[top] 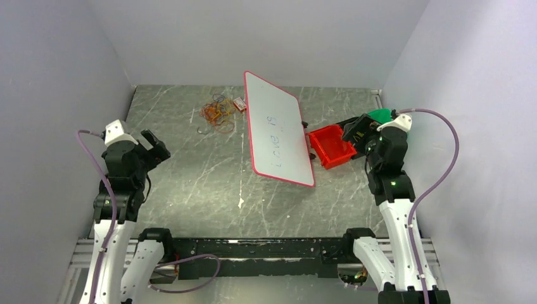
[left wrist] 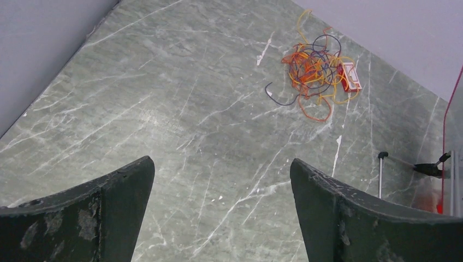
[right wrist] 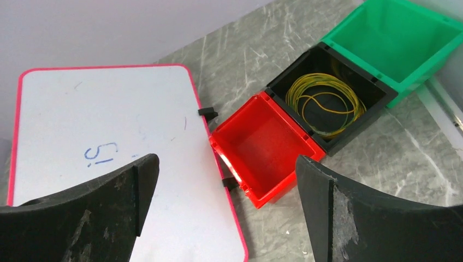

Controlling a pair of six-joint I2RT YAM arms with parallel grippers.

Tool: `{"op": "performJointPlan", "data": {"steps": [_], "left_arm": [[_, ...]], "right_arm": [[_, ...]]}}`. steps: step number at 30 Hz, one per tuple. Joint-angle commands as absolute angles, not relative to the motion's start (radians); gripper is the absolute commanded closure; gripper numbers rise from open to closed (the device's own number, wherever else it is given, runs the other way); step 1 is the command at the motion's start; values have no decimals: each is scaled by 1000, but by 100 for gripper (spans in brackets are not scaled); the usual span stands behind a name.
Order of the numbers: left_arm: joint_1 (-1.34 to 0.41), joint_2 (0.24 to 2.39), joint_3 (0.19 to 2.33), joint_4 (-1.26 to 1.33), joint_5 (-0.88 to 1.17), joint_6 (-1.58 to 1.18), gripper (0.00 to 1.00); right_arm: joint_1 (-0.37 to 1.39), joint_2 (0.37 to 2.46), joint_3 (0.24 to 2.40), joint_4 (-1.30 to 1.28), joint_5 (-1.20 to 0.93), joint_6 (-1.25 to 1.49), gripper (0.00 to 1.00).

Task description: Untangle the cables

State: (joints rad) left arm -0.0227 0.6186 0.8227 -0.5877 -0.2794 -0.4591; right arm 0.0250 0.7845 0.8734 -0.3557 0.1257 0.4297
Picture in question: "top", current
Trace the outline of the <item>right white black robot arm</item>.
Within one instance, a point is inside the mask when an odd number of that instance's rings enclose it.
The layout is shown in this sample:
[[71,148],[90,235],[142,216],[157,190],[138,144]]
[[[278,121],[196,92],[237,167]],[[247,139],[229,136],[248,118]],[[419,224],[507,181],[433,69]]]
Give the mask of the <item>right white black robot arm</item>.
[[368,114],[344,125],[342,140],[365,158],[369,189],[388,229],[393,257],[381,251],[374,236],[354,237],[341,252],[349,262],[361,261],[379,303],[450,303],[427,261],[415,215],[418,202],[403,170],[411,126],[409,115],[380,123]]

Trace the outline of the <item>black plastic bin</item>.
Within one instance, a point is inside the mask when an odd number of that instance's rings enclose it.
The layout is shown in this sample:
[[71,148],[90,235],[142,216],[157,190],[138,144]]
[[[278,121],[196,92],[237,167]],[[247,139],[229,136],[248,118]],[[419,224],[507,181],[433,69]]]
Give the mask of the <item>black plastic bin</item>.
[[360,117],[352,117],[337,123],[343,132],[356,132],[359,129],[358,121]]

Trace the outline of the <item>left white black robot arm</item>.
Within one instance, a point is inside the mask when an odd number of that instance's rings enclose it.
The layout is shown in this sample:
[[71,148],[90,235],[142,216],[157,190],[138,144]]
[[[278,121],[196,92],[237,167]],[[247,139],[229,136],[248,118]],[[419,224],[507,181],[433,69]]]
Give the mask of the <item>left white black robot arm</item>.
[[170,230],[147,228],[139,235],[131,264],[124,265],[139,210],[151,190],[148,173],[170,158],[150,130],[141,134],[151,149],[131,136],[121,120],[98,134],[106,146],[107,170],[96,166],[101,183],[93,203],[94,245],[81,303],[133,303],[157,264],[176,257]]

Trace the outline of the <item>pink framed whiteboard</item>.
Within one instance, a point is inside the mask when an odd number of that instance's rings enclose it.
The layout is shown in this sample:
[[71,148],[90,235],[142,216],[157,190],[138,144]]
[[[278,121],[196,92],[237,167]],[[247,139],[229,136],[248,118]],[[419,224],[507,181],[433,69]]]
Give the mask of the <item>pink framed whiteboard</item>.
[[298,99],[245,71],[251,165],[261,176],[313,187],[315,179]]

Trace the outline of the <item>green plastic bin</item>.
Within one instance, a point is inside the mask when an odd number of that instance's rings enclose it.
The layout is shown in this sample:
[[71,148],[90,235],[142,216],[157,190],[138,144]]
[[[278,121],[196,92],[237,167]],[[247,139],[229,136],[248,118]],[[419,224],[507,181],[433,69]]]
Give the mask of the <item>green plastic bin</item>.
[[368,116],[382,125],[393,121],[391,112],[389,108],[381,108],[368,112]]

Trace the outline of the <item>red plastic bin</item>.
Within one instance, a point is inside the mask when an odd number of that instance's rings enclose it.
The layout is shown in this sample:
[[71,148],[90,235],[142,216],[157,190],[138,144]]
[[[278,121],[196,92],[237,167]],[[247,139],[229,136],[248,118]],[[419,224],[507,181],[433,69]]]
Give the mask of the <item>red plastic bin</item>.
[[343,129],[339,125],[328,125],[308,132],[306,135],[311,148],[314,149],[321,165],[326,170],[342,165],[357,155],[353,145],[342,140]]

